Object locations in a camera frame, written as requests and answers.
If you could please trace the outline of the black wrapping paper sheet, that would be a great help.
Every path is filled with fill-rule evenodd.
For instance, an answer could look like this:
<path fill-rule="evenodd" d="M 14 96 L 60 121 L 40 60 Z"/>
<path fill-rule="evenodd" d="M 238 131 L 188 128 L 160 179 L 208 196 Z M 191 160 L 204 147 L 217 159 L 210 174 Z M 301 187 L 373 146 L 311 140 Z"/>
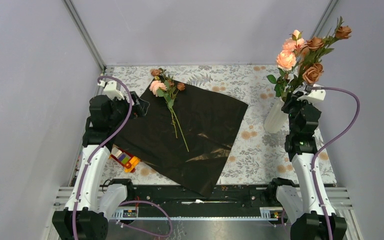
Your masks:
<path fill-rule="evenodd" d="M 174 127 L 165 100 L 146 89 L 147 114 L 127 121 L 114 144 L 152 169 L 206 198 L 212 195 L 240 131 L 248 105 L 234 97 L 186 85 L 174 102 Z"/>

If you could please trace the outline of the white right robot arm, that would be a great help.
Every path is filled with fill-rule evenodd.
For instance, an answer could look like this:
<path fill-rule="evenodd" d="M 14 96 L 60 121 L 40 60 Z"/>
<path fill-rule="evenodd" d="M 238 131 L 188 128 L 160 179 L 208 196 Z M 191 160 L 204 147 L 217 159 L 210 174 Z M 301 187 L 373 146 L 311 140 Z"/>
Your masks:
<path fill-rule="evenodd" d="M 284 148 L 295 170 L 299 187 L 284 178 L 275 178 L 267 191 L 267 201 L 281 205 L 290 224 L 292 240 L 342 240 L 347 231 L 327 195 L 317 157 L 314 137 L 321 111 L 302 99 L 301 91 L 289 93 L 281 110 L 287 114 L 289 133 Z"/>

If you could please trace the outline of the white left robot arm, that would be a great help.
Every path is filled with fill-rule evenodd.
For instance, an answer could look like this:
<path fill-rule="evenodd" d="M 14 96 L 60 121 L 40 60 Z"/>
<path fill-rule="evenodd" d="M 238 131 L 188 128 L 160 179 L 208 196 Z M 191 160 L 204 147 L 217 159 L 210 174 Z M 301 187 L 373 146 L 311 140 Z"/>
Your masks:
<path fill-rule="evenodd" d="M 132 204 L 135 192 L 117 183 L 98 198 L 100 179 L 110 158 L 114 137 L 128 119 L 146 115 L 149 102 L 131 91 L 129 99 L 97 95 L 89 100 L 89 117 L 82 137 L 81 165 L 63 210 L 53 213 L 52 224 L 62 240 L 104 240 L 109 220 L 121 203 Z"/>

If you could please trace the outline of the brown rose spray stem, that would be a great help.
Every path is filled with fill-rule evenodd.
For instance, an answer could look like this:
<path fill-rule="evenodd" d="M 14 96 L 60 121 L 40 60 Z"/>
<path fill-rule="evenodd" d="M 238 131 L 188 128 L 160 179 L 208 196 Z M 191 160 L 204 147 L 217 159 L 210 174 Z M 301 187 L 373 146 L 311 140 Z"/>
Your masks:
<path fill-rule="evenodd" d="M 352 29 L 344 25 L 344 20 L 339 17 L 333 31 L 329 31 L 324 37 L 314 36 L 306 42 L 306 45 L 294 51 L 298 58 L 291 71 L 285 71 L 278 80 L 282 93 L 279 97 L 285 101 L 289 93 L 294 92 L 304 85 L 314 85 L 324 73 L 322 57 L 331 53 L 333 44 L 351 37 Z"/>

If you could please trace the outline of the large peach rose stem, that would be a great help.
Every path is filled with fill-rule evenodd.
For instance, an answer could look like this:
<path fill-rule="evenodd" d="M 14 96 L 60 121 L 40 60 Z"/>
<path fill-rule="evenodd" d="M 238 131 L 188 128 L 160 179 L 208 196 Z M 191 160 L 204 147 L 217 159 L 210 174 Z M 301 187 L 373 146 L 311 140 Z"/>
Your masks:
<path fill-rule="evenodd" d="M 307 41 L 302 37 L 302 32 L 297 29 L 282 44 L 282 50 L 275 60 L 279 76 L 276 77 L 273 74 L 266 76 L 267 80 L 274 85 L 276 97 L 285 100 L 288 93 L 293 92 L 301 84 L 298 68 L 306 50 L 308 50 Z"/>

